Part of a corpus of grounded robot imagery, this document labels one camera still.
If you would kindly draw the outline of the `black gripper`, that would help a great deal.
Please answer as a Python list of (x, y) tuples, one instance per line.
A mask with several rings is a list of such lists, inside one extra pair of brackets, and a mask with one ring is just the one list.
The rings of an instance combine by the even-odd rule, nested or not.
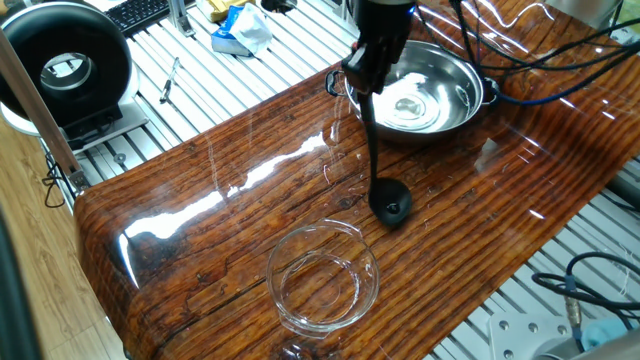
[[(357, 44), (341, 61), (341, 68), (356, 90), (380, 94), (391, 67), (401, 55), (401, 47), (411, 31), (415, 0), (355, 0), (353, 19), (359, 30)], [(390, 45), (376, 50), (371, 70), (371, 56), (365, 45)]]

